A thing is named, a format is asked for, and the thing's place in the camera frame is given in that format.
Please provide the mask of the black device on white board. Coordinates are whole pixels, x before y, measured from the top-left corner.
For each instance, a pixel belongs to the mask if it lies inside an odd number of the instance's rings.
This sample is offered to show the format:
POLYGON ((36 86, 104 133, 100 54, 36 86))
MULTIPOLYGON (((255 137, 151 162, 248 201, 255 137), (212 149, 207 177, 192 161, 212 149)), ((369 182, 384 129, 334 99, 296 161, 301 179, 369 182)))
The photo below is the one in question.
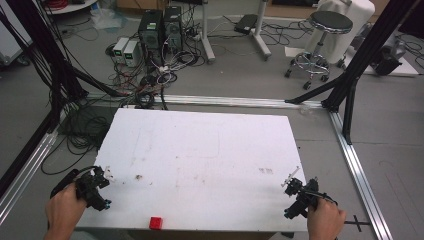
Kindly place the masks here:
POLYGON ((396 41, 393 46, 384 46, 367 66, 364 73, 376 76, 418 76, 418 71, 404 58, 406 44, 396 41))

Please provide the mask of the black low frame bar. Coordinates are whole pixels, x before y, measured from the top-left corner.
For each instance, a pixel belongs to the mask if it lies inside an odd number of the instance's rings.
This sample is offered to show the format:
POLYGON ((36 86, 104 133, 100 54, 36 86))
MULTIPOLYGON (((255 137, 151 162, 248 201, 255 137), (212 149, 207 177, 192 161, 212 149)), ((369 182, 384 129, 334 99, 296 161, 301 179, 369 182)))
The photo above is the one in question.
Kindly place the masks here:
POLYGON ((6 194, 6 191, 10 188, 18 173, 23 169, 24 165, 28 162, 29 157, 35 151, 35 148, 38 146, 43 136, 47 133, 50 128, 51 119, 52 112, 49 112, 19 152, 15 160, 0 178, 0 198, 6 194))

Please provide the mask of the white power supply unit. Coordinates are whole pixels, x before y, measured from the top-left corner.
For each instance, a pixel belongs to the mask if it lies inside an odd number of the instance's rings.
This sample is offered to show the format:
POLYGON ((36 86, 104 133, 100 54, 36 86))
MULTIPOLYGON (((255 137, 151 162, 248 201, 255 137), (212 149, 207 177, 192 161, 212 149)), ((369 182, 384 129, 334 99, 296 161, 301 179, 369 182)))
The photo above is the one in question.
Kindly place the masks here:
POLYGON ((121 37, 112 49, 114 57, 115 57, 115 61, 118 64, 125 63, 124 50, 126 48, 128 41, 129 41, 128 37, 121 37))
POLYGON ((124 50, 125 63, 128 67, 136 67, 139 63, 138 43, 130 40, 124 50))

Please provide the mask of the person's left hand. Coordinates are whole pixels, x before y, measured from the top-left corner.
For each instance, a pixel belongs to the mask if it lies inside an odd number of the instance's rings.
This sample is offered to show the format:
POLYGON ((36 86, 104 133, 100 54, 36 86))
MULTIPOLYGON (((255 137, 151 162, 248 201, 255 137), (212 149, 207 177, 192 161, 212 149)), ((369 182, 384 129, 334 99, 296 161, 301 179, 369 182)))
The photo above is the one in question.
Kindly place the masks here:
POLYGON ((66 186, 45 206, 48 230, 43 240, 70 240, 86 208, 86 201, 76 196, 76 185, 66 186))

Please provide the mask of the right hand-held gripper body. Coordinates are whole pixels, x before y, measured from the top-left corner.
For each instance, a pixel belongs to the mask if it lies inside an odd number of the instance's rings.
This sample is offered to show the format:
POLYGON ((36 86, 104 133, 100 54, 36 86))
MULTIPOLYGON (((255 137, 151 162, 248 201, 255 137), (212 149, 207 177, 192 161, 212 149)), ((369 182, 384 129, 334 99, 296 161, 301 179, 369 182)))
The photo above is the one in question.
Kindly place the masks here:
POLYGON ((307 217, 309 206, 317 207, 317 194, 319 185, 316 179, 310 179, 305 186, 297 178, 292 178, 287 185, 285 193, 288 196, 296 196, 295 202, 284 210, 284 216, 293 219, 299 215, 307 217))

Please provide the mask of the black frame brace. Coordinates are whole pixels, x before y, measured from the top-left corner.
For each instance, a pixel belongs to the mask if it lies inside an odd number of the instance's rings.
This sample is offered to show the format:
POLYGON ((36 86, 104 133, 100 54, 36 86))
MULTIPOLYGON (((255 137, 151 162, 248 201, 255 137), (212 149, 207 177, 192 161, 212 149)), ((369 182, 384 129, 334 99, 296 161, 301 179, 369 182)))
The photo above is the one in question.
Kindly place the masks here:
POLYGON ((341 74, 339 77, 335 78, 332 81, 325 83, 324 85, 322 85, 322 86, 320 86, 316 89, 313 89, 313 90, 311 90, 311 91, 309 91, 309 92, 307 92, 303 95, 300 95, 298 97, 295 97, 293 99, 286 100, 286 103, 295 104, 295 105, 301 104, 306 100, 309 100, 309 99, 311 99, 311 98, 313 98, 317 95, 320 95, 320 94, 328 91, 329 89, 334 88, 336 85, 339 84, 340 81, 343 80, 343 78, 344 78, 344 75, 341 74))

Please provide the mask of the black frame strut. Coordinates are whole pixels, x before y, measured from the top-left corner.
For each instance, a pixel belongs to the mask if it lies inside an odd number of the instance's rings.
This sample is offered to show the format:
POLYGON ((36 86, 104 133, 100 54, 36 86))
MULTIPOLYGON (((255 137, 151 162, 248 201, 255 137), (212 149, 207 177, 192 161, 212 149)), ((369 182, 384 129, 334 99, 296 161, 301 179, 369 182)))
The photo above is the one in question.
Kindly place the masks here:
POLYGON ((350 84, 349 90, 346 96, 345 103, 345 111, 343 118, 343 126, 342 126, 342 135, 346 140, 348 145, 352 144, 351 140, 351 125, 352 125, 352 117, 353 117, 353 109, 354 109, 354 101, 356 94, 356 86, 359 81, 359 78, 355 78, 350 84))

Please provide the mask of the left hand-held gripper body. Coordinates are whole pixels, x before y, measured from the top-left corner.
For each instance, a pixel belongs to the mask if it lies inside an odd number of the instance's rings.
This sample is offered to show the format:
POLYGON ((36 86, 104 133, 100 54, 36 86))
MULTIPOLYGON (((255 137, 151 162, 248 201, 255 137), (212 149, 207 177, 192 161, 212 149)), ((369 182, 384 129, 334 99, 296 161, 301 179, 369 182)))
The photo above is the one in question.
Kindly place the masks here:
POLYGON ((92 207, 98 211, 110 208, 111 201, 104 199, 99 193, 100 189, 110 185, 100 166, 90 167, 75 181, 75 185, 77 198, 84 199, 87 207, 92 207))

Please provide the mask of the round white table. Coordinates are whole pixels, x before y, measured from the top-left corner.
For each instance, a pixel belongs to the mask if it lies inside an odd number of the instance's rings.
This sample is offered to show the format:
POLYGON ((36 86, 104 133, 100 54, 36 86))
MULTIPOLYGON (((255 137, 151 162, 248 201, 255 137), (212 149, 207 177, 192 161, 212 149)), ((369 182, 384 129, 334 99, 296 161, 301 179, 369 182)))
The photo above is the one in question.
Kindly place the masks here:
POLYGON ((65 13, 71 13, 75 11, 79 11, 82 9, 86 9, 91 7, 92 5, 96 5, 98 3, 98 0, 84 0, 83 4, 71 4, 68 3, 64 7, 59 8, 51 8, 46 6, 44 10, 48 15, 58 15, 58 14, 65 14, 65 13))

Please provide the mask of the clear plastic bag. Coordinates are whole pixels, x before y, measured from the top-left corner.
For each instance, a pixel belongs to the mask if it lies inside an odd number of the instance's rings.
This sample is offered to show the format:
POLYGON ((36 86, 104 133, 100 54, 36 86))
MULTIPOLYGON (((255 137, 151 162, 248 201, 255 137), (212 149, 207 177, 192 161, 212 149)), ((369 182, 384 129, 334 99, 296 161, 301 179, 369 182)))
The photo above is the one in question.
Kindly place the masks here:
POLYGON ((127 19, 113 9, 92 9, 90 14, 96 30, 117 30, 123 28, 127 23, 127 19))

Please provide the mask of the black round stool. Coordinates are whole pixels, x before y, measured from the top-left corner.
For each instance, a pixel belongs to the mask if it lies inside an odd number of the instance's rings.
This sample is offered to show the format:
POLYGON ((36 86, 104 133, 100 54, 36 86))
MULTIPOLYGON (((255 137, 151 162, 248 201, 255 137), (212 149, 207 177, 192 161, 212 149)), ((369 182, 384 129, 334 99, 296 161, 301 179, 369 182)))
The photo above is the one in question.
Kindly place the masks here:
POLYGON ((313 77, 320 75, 320 80, 326 82, 329 79, 329 62, 320 53, 324 40, 328 34, 347 34, 353 27, 353 22, 346 16, 333 11, 317 11, 308 18, 309 23, 317 30, 322 31, 319 41, 312 52, 304 50, 298 53, 291 61, 285 72, 289 78, 294 68, 299 68, 309 74, 308 81, 303 85, 304 90, 309 90, 313 77))

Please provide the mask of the black computer tower green label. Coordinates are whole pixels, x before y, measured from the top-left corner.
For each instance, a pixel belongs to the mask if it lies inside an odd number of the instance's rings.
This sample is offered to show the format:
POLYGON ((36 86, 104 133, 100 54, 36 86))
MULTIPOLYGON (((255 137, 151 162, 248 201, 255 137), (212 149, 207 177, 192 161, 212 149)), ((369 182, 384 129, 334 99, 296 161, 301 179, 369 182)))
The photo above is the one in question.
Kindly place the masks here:
POLYGON ((138 27, 138 35, 146 62, 153 66, 162 65, 161 49, 164 41, 163 11, 148 9, 138 27))

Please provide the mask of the person's right hand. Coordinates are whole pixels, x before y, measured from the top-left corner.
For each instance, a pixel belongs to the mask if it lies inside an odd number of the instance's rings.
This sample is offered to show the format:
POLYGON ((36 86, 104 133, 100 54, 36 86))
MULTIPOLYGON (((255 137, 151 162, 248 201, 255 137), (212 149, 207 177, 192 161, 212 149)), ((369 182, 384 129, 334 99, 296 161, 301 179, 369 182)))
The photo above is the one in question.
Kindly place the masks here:
POLYGON ((309 240, 335 240, 344 227, 346 216, 347 213, 335 203, 319 198, 316 208, 308 208, 309 240))

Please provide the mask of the long aluminium rail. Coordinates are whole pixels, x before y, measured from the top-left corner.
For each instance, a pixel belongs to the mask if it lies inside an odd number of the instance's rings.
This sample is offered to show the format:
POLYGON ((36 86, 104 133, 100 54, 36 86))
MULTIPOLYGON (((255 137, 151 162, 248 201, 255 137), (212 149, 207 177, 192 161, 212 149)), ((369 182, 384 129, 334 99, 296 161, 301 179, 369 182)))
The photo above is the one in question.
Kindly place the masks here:
POLYGON ((266 108, 266 109, 322 109, 319 101, 304 101, 300 104, 288 103, 281 99, 258 99, 237 97, 213 97, 213 96, 185 96, 164 95, 168 104, 179 105, 202 105, 202 106, 224 106, 244 108, 266 108))

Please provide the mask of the black flat box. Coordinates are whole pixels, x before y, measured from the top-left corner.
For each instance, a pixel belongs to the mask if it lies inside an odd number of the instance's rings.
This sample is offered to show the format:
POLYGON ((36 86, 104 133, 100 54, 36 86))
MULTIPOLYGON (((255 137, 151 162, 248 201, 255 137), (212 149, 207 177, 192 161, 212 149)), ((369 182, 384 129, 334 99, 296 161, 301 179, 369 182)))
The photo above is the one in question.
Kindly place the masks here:
POLYGON ((257 16, 255 14, 244 15, 234 26, 234 31, 248 35, 256 26, 257 16))

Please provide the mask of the white desk leg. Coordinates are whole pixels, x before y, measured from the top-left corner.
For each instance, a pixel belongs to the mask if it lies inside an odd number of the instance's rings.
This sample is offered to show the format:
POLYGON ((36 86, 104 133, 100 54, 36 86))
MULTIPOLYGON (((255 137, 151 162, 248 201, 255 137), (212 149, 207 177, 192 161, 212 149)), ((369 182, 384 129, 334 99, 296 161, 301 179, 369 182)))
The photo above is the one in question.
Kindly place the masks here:
POLYGON ((257 13, 257 22, 255 28, 252 30, 252 36, 254 41, 259 47, 260 52, 263 55, 263 58, 265 61, 269 59, 271 56, 271 51, 269 50, 268 46, 266 45, 265 41, 263 40, 261 36, 262 32, 262 24, 264 20, 265 10, 267 6, 268 0, 260 0, 259 1, 259 7, 258 7, 258 13, 257 13))
POLYGON ((208 0, 201 0, 202 2, 202 31, 201 42, 206 54, 207 62, 213 63, 216 59, 212 46, 208 39, 208 0))

